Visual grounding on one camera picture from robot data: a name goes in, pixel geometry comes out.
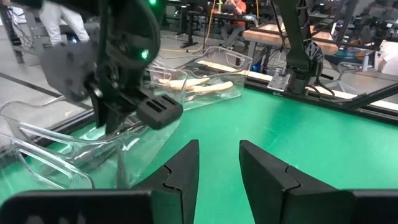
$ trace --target green table surface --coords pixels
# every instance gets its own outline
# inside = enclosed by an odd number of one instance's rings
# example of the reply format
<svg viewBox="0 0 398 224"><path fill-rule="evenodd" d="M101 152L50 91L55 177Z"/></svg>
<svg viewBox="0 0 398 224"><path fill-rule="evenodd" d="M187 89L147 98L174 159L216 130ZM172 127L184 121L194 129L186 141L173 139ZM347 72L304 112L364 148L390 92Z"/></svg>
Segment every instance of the green table surface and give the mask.
<svg viewBox="0 0 398 224"><path fill-rule="evenodd" d="M195 223L254 223L241 179L240 140L338 189L398 189L397 135L392 125L244 90L242 97L185 112L144 176L198 139Z"/></svg>

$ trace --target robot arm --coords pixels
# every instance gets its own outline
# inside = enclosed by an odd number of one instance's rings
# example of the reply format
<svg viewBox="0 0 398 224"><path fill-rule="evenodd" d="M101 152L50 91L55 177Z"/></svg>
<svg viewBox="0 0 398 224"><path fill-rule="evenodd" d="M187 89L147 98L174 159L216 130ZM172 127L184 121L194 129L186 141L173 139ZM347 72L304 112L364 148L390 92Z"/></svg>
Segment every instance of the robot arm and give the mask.
<svg viewBox="0 0 398 224"><path fill-rule="evenodd" d="M42 0L15 0L40 8ZM91 98L98 127L112 133L132 112L153 129L179 119L182 106L168 96L152 96L141 82L160 48L159 22L165 0L53 0L100 16L87 43L45 50L41 64L50 86L68 100Z"/></svg>
<svg viewBox="0 0 398 224"><path fill-rule="evenodd" d="M306 0L273 0L280 10L290 50L286 55L286 74L283 82L291 93L306 94L306 87L314 84L323 68L322 50L312 40Z"/></svg>

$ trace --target clear plastic container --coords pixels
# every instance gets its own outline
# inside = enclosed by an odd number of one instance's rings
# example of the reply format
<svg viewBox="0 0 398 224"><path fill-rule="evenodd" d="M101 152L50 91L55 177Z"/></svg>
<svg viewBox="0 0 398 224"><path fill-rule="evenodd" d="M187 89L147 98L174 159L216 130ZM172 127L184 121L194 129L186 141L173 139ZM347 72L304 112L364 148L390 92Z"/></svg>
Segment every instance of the clear plastic container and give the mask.
<svg viewBox="0 0 398 224"><path fill-rule="evenodd" d="M92 189L91 177L41 147L0 134L0 204L26 190ZM52 169L44 176L42 169Z"/></svg>
<svg viewBox="0 0 398 224"><path fill-rule="evenodd" d="M146 88L152 90L155 95L166 93L183 103L185 82L188 77L185 72L156 66L151 66L148 71L150 81L143 84ZM182 83L179 89L165 91L164 85L167 84L165 80L170 77L179 77ZM29 113L48 111L63 102L59 99L35 106L14 101L0 109L0 122L5 122L11 130L10 137L3 137L3 141L0 141L1 154L14 154L16 150L10 142L19 142L41 151L37 155L24 153L24 156L18 157L19 160L8 159L7 162L0 163L2 166L0 187L2 190L4 187L7 188L4 192L8 192L8 196L24 189L52 189L54 186L62 189L70 189L71 186L96 189L129 188L140 181L148 165L180 124L178 120L164 129L153 130L142 124L133 113L113 134L104 135L104 128L96 128L92 124L69 136L45 129L40 124L27 124L23 120L23 117L29 116ZM43 139L52 144L49 147L41 146L38 142ZM56 161L61 161L66 168L85 174L92 180L92 184L69 184L71 175L67 173L70 173L70 170L61 172L65 178L58 178L60 171L52 162L55 161L54 158L57 158ZM33 169L32 167L35 170L34 174L28 172ZM29 176L29 178L20 181L19 176L21 178ZM43 181L47 179L53 180L54 184L49 185ZM0 200L5 200L6 195L1 195Z"/></svg>
<svg viewBox="0 0 398 224"><path fill-rule="evenodd" d="M252 58L221 47L210 47L203 55L178 67L188 74L184 110L210 105L241 96ZM159 65L181 57L160 58Z"/></svg>

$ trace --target cable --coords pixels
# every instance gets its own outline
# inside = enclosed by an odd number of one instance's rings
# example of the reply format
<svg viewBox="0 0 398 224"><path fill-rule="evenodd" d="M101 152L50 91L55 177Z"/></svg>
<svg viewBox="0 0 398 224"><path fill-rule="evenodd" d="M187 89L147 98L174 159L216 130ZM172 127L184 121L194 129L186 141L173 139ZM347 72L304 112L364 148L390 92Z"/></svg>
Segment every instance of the cable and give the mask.
<svg viewBox="0 0 398 224"><path fill-rule="evenodd" d="M321 98L322 94L321 94L321 92L319 92L319 90L315 86L308 85L308 87L313 89L317 93L318 97Z"/></svg>
<svg viewBox="0 0 398 224"><path fill-rule="evenodd" d="M12 26L13 28L15 28L20 32L18 33L16 32L16 30L14 30L15 34L18 36L18 38L20 38L23 47L31 49L34 44L32 37L26 35L26 33L22 30L21 25L18 23L18 21L15 20L15 18L12 16L11 13L14 13L14 11L11 8L9 8L9 10L7 10L7 15L12 21Z"/></svg>
<svg viewBox="0 0 398 224"><path fill-rule="evenodd" d="M216 6L216 0L213 0L213 7L211 8L211 11L210 11L209 24L208 24L207 34L206 34L206 37L205 37L205 44L206 44L206 42L207 42L207 40L209 38L209 35L210 35L211 21L213 19L213 11L214 11L215 6ZM205 45L202 45L201 47L199 47L196 50L174 50L174 49L161 49L161 50L168 51L168 52L186 52L186 53L192 52L192 53L195 53L195 52L199 52L204 47L205 47Z"/></svg>
<svg viewBox="0 0 398 224"><path fill-rule="evenodd" d="M285 36L284 36L284 33L282 32L282 28L280 28L279 19L278 19L278 13L276 12L275 4L274 4L273 1L271 1L271 6L272 6L272 11L273 11L274 16L275 16L276 26L278 27L279 35L280 35L280 38L282 39L282 46L283 46L283 48L285 49L285 51L287 53L287 47L286 47L286 43L285 43Z"/></svg>
<svg viewBox="0 0 398 224"><path fill-rule="evenodd" d="M335 92L334 92L333 90L329 89L327 86L325 86L325 85L320 81L319 78L320 78L320 76L321 76L321 73L322 73L322 71L321 71L321 72L318 72L317 79L315 80L315 84L317 84L318 86L320 86L320 87L324 88L325 90L329 91L329 92L331 93L332 96L336 96L336 95L335 95Z"/></svg>

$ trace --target black mount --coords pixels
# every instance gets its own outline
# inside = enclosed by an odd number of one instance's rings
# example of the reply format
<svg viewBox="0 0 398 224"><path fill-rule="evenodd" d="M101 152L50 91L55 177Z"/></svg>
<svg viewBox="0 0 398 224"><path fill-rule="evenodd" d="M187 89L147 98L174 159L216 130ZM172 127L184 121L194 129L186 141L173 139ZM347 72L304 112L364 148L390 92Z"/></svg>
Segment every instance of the black mount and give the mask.
<svg viewBox="0 0 398 224"><path fill-rule="evenodd" d="M303 95L307 92L305 88L308 84L315 83L315 77L321 75L323 68L322 50L312 40L307 2L306 0L273 1L279 7L285 31L289 36L290 50L286 55L286 69L290 74L288 91Z"/></svg>
<svg viewBox="0 0 398 224"><path fill-rule="evenodd" d="M153 7L146 0L95 3L99 11L83 2L62 2L100 15L101 29L94 31L87 43L44 51L41 64L49 85L70 101L90 96L97 127L106 125L106 134L114 132L135 111L152 129L162 129L179 119L182 105L142 87L146 67L159 51L160 40L154 37L159 31L156 21L162 20L166 1L157 1ZM156 21L150 26L137 23L147 17ZM142 57L145 51L147 58Z"/></svg>
<svg viewBox="0 0 398 224"><path fill-rule="evenodd" d="M193 224L198 181L194 140L131 190L24 192L3 203L0 223Z"/></svg>
<svg viewBox="0 0 398 224"><path fill-rule="evenodd" d="M256 223L396 223L398 190L338 190L241 141L244 188Z"/></svg>

